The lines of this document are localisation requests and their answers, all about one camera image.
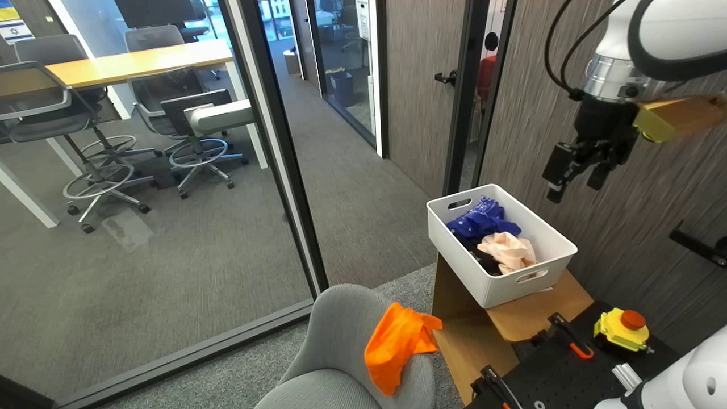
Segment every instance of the black door handle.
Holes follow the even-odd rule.
[[[433,76],[433,82],[457,87],[457,71],[450,71],[450,76],[437,74],[437,76]]]
[[[695,237],[688,237],[685,233],[680,230],[681,222],[667,235],[672,241],[680,245],[692,251],[695,254],[713,261],[721,268],[727,268],[727,237],[717,238],[717,243],[710,249]]]

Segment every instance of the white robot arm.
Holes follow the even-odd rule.
[[[542,178],[559,202],[567,183],[595,166],[588,186],[624,163],[638,102],[678,97],[674,85],[727,71],[727,0],[616,0],[587,69],[573,146],[556,146]]]
[[[671,369],[633,392],[595,409],[724,409],[727,407],[727,328],[684,355]]]

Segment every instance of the blue cloth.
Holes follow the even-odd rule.
[[[520,237],[520,228],[505,218],[499,202],[483,197],[476,207],[448,222],[450,233],[467,249],[474,251],[483,237],[508,233]]]

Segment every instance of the gray carpet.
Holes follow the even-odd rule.
[[[308,85],[283,76],[282,88],[330,280],[376,286],[432,263],[422,191]],[[103,127],[169,143],[138,122]],[[242,130],[231,138],[252,153]],[[200,180],[182,202],[137,190],[153,215],[114,207],[91,237],[64,215],[71,172],[45,143],[0,146],[0,162],[61,216],[45,230],[0,190],[0,374],[49,399],[308,299],[273,175],[254,160],[229,172],[235,191]]]
[[[433,288],[433,267],[413,270],[399,280],[394,280],[379,291],[406,308],[430,311]],[[144,386],[130,396],[115,399],[103,409],[248,409],[254,407],[282,377],[290,360],[296,357],[307,325],[290,325],[275,335],[269,335],[239,350],[225,353],[216,360],[175,374],[156,384]],[[457,388],[442,367],[437,363],[437,407],[462,407]]]
[[[331,283],[379,286],[437,258],[428,238],[428,196],[321,97],[288,76],[270,43],[323,261]]]

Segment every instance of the yellow object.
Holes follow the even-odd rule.
[[[653,143],[695,136],[727,121],[721,97],[658,100],[638,108],[633,127]]]
[[[611,309],[606,313],[600,313],[600,318],[593,325],[593,336],[606,336],[608,344],[620,346],[624,350],[631,353],[641,353],[648,349],[648,339],[649,339],[649,328],[646,325],[646,321],[641,318],[641,325],[635,321],[633,325],[633,317],[641,318],[641,313],[635,311],[624,311],[624,309]]]
[[[20,15],[16,8],[0,10],[0,24],[7,24],[7,21],[20,21]]]
[[[394,396],[401,383],[401,371],[412,355],[432,355],[437,344],[432,333],[442,329],[437,317],[417,313],[394,302],[363,350],[363,363],[381,394]]]

